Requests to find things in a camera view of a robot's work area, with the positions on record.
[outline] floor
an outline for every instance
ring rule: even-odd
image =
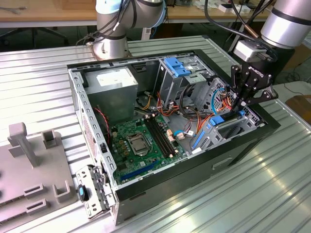
[[[0,29],[0,35],[10,31],[11,29]],[[87,27],[58,27],[57,32],[67,36],[69,45],[73,46],[75,43],[87,34]],[[127,32],[128,40],[140,40],[142,29],[131,29]],[[219,29],[218,27],[208,23],[195,23],[195,24],[184,24],[181,32],[181,36],[191,35],[208,35],[213,41],[215,41],[220,47],[227,50],[233,40],[233,36],[228,39],[229,33]],[[47,34],[45,32],[38,32],[36,37],[36,48],[56,48],[63,47],[64,40],[57,38],[54,35]],[[32,33],[31,31],[22,32],[13,36],[8,37],[4,45],[3,41],[0,43],[0,52],[2,51],[17,51],[17,50],[31,50],[33,49],[32,44]],[[293,81],[308,81],[311,82],[311,59],[308,59],[303,64],[298,66],[294,71],[286,70],[279,74],[276,79],[276,83],[289,83]]]

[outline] aluminum table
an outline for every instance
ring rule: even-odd
[[[225,72],[236,62],[201,36],[129,42],[134,56],[202,49]],[[87,47],[0,53],[0,143],[7,125],[31,135],[55,129],[75,172],[91,164],[73,109],[66,64],[94,61]],[[11,232],[311,232],[310,126],[279,100],[262,105],[280,124],[240,163],[115,227],[110,213],[88,221],[81,202]]]

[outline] yellow wire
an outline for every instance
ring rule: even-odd
[[[146,110],[147,108],[149,108],[150,101],[151,101],[151,96],[149,96],[148,103],[145,107],[142,108],[142,110]]]

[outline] connector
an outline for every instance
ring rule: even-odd
[[[183,140],[183,139],[185,139],[184,133],[178,133],[178,134],[176,135],[176,137],[177,137],[178,140]]]

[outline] robotic arm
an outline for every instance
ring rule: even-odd
[[[293,55],[294,48],[301,44],[311,29],[311,0],[278,0],[261,30],[260,38],[249,24],[271,2],[273,0],[259,9],[247,23],[237,14],[250,34],[215,22],[208,15],[208,0],[205,2],[205,15],[210,22],[244,38],[234,50],[245,62],[242,66],[232,66],[231,86],[236,94],[233,110],[278,97],[272,84]],[[98,59],[106,60],[128,56],[125,31],[160,25],[165,18],[166,6],[164,0],[97,0],[96,11],[98,30],[91,36],[96,39],[90,45]]]
[[[234,53],[245,61],[232,66],[234,107],[276,99],[272,83],[311,29],[311,1],[278,0],[261,30],[261,38],[273,49],[277,60],[271,62],[268,50],[255,41],[239,41]],[[254,97],[261,90],[261,96]]]
[[[166,14],[164,0],[97,0],[97,32],[92,42],[100,60],[128,56],[126,30],[160,25]]]

